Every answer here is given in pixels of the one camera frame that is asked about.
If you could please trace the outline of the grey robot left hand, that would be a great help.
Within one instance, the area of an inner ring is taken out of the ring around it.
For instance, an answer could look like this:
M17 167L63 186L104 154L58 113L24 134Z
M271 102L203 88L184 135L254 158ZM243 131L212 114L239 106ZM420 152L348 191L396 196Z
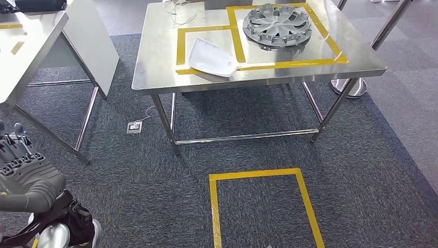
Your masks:
M1 121L1 211L48 211L65 185L65 175L38 151L23 125L15 123L9 133Z

